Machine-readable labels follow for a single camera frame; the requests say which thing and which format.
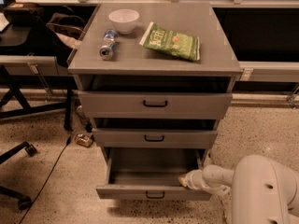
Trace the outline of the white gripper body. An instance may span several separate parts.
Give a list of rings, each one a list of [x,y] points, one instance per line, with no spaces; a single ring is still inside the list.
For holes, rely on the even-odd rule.
[[[198,190],[202,188],[203,172],[201,170],[192,170],[186,174],[187,187]]]

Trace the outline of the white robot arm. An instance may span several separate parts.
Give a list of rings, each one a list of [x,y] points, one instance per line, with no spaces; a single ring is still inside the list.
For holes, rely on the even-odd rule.
[[[236,167],[208,165],[178,178],[188,189],[232,194],[232,224],[290,224],[299,217],[299,173],[264,156],[249,155]]]

